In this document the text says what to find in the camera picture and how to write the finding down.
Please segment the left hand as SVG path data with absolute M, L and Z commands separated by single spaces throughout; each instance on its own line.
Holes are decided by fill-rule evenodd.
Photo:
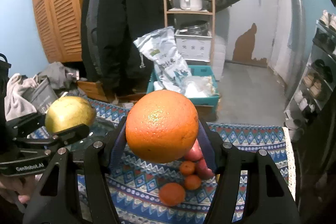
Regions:
M 7 177 L 1 174 L 1 196 L 10 203 L 15 203 L 10 191 L 17 192 L 19 202 L 25 204 L 31 199 L 36 185 L 35 176 Z

